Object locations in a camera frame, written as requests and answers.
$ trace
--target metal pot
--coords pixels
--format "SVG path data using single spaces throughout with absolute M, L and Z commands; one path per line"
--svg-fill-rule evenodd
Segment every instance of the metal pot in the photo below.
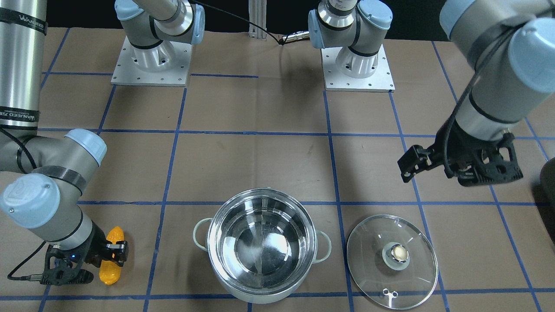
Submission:
M 206 222 L 210 227 L 204 247 L 196 232 Z M 317 234 L 328 243 L 322 259 L 316 258 Z M 257 304 L 290 295 L 312 264 L 331 253 L 330 238 L 314 228 L 306 209 L 270 188 L 246 190 L 229 199 L 213 218 L 196 224 L 193 241 L 208 252 L 214 273 L 231 295 Z

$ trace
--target pot lid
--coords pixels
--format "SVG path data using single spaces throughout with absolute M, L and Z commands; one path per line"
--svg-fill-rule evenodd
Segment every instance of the pot lid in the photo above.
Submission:
M 347 263 L 359 288 L 387 308 L 414 308 L 436 288 L 437 258 L 430 241 L 393 215 L 374 215 L 355 227 L 347 242 Z

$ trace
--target black background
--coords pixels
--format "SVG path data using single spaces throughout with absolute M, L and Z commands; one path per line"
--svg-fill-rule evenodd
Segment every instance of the black background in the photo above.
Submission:
M 47 22 L 50 27 L 121 28 L 114 10 L 115 0 L 49 0 Z M 248 0 L 201 0 L 249 19 Z M 308 30 L 308 12 L 320 0 L 268 0 L 266 27 L 275 34 Z M 439 23 L 445 0 L 382 0 L 393 11 L 388 39 L 446 41 Z M 205 7 L 207 31 L 247 32 L 249 25 L 235 17 Z

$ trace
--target metal base plate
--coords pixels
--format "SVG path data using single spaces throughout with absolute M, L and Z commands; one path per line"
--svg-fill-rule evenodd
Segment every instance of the metal base plate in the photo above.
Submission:
M 171 44 L 175 50 L 172 67 L 161 72 L 145 72 L 138 68 L 133 61 L 133 47 L 126 37 L 114 69 L 112 84 L 186 87 L 189 82 L 189 66 L 193 47 L 188 43 L 181 42 L 172 42 Z
M 322 67 L 326 90 L 329 91 L 363 91 L 363 92 L 389 92 L 395 90 L 393 76 L 385 55 L 384 46 L 378 51 L 378 66 L 374 74 L 368 78 L 353 78 L 343 74 L 335 59 L 341 48 L 322 49 Z

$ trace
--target wire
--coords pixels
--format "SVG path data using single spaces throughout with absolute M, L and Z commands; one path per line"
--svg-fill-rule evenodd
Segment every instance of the wire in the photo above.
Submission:
M 478 68 L 476 68 L 476 71 L 474 73 L 474 75 L 472 76 L 472 79 L 470 79 L 470 82 L 468 83 L 468 85 L 465 88 L 465 91 L 462 93 L 461 97 L 458 99 L 457 104 L 455 105 L 455 108 L 453 108 L 453 112 L 451 113 L 451 115 L 449 116 L 448 120 L 447 120 L 447 128 L 445 129 L 445 137 L 443 138 L 443 166 L 445 168 L 445 174 L 449 177 L 452 178 L 454 177 L 456 174 L 453 172 L 453 170 L 451 170 L 451 168 L 449 167 L 449 159 L 447 157 L 447 142 L 449 141 L 449 134 L 451 133 L 451 130 L 453 128 L 453 124 L 455 123 L 455 116 L 458 113 L 458 110 L 461 108 L 462 103 L 464 102 L 464 100 L 466 99 L 466 97 L 468 96 L 468 94 L 470 93 L 470 91 L 472 90 L 472 88 L 474 87 L 474 84 L 476 83 L 476 80 L 478 80 L 478 78 L 480 77 L 480 74 L 482 73 L 482 70 L 486 67 L 486 65 L 490 62 L 490 60 L 492 59 L 493 55 L 499 50 L 499 48 L 501 48 L 501 46 L 503 44 L 505 44 L 505 42 L 512 37 L 512 35 L 519 29 L 519 27 L 512 27 L 512 28 L 507 28 L 507 30 L 505 30 L 501 35 L 500 35 L 500 39 L 497 41 L 497 43 L 495 44 L 495 46 L 493 46 L 493 48 L 490 50 L 490 52 L 486 55 L 486 57 L 484 58 L 484 60 L 482 61 L 482 63 L 480 63 L 480 65 L 478 66 Z
M 39 252 L 44 245 L 46 244 L 46 241 L 42 241 L 42 243 L 40 244 L 40 246 L 33 251 L 32 254 L 30 254 L 27 258 L 25 258 L 25 260 L 23 260 L 20 264 L 18 264 L 9 274 L 8 274 L 8 279 L 9 280 L 29 280 L 31 278 L 31 275 L 27 275 L 27 276 L 17 276 L 17 277 L 13 277 L 13 274 L 16 273 L 17 270 L 19 270 L 19 268 L 21 268 L 25 263 L 27 263 L 27 261 L 29 261 L 32 257 L 34 257 L 37 252 Z
M 31 163 L 31 167 L 33 167 L 33 169 L 36 169 L 37 164 L 35 163 L 33 156 L 31 156 L 31 153 L 29 152 L 29 150 L 25 147 L 25 144 L 21 143 L 21 141 L 18 138 L 14 137 L 10 132 L 7 132 L 2 128 L 0 128 L 0 132 L 2 132 L 6 137 L 9 137 L 12 141 L 14 141 L 17 145 L 19 145 L 21 150 L 23 150 L 23 152 L 29 159 L 29 162 Z
M 272 35 L 271 33 L 269 33 L 267 30 L 265 30 L 264 28 L 258 26 L 258 25 L 255 24 L 255 23 L 249 21 L 249 20 L 246 19 L 246 18 L 240 17 L 239 15 L 235 15 L 235 14 L 233 14 L 233 13 L 230 13 L 230 12 L 228 12 L 228 11 L 222 10 L 222 9 L 220 9 L 220 8 L 216 8 L 216 7 L 211 6 L 211 5 L 209 5 L 209 4 L 199 2 L 199 1 L 197 1 L 197 0 L 189 0 L 189 2 L 191 2 L 191 3 L 197 3 L 197 4 L 200 4 L 201 6 L 205 6 L 205 7 L 208 7 L 208 8 L 212 8 L 212 9 L 214 9 L 214 10 L 216 10 L 216 11 L 220 11 L 220 12 L 229 14 L 229 15 L 235 17 L 235 18 L 238 18 L 238 19 L 240 19 L 240 20 L 242 20 L 242 21 L 245 21 L 245 22 L 251 24 L 252 26 L 254 26 L 254 27 L 256 27 L 256 28 L 261 29 L 263 32 L 267 33 L 270 37 L 272 37 L 279 45 L 283 46 L 284 44 L 286 44 L 285 41 L 283 40 L 283 38 L 282 38 L 282 39 L 277 39 L 274 35 Z

